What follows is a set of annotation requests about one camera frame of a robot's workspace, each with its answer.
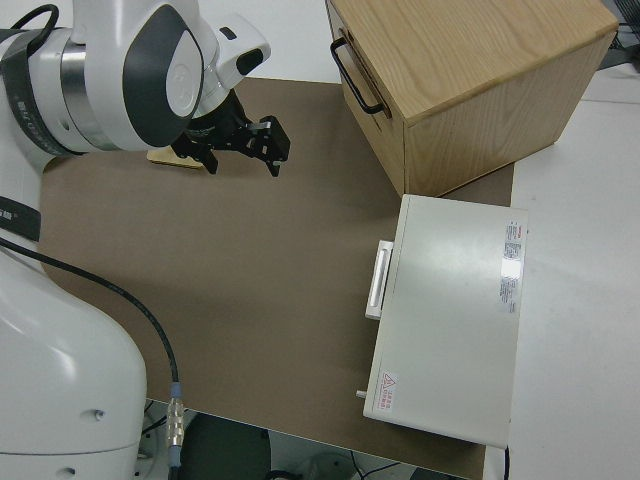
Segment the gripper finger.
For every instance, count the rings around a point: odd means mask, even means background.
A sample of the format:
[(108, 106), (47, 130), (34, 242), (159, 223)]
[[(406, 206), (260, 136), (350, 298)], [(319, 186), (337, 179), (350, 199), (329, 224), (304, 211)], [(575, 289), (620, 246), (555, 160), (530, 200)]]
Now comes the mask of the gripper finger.
[(247, 125), (250, 133), (250, 156), (261, 160), (272, 177), (277, 178), (283, 163), (288, 160), (291, 142), (275, 116), (263, 117)]
[(207, 144), (197, 143), (189, 138), (179, 138), (172, 143), (172, 150), (181, 160), (198, 163), (211, 175), (217, 173), (218, 160)]

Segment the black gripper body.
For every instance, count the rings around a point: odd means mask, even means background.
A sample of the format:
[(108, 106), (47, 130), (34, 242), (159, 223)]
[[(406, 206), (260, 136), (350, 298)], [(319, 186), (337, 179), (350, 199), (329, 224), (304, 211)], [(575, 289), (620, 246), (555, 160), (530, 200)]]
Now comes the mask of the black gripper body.
[(211, 112), (194, 117), (186, 129), (186, 136), (197, 143), (225, 146), (238, 131), (250, 123), (237, 97), (227, 97)]

